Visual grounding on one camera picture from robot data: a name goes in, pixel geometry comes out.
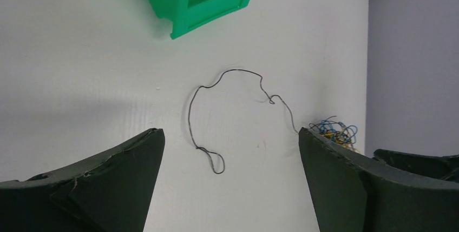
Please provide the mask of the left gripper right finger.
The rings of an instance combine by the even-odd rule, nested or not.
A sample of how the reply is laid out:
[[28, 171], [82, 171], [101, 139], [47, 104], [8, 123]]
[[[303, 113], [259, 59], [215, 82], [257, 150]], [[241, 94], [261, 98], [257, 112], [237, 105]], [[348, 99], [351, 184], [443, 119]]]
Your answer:
[[299, 151], [320, 231], [458, 231], [458, 182], [391, 167], [306, 128]]

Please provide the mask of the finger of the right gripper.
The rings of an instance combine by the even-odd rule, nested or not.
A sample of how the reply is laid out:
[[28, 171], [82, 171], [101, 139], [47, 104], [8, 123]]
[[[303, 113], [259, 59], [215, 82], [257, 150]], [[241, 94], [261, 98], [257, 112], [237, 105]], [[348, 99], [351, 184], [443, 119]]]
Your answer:
[[373, 159], [409, 173], [458, 182], [458, 155], [426, 156], [377, 149]]

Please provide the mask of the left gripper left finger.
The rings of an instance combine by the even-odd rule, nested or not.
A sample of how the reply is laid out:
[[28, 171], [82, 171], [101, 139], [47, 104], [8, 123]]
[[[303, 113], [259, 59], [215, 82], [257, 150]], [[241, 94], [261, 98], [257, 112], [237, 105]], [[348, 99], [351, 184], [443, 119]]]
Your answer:
[[165, 148], [148, 129], [101, 153], [1, 183], [1, 231], [143, 231]]

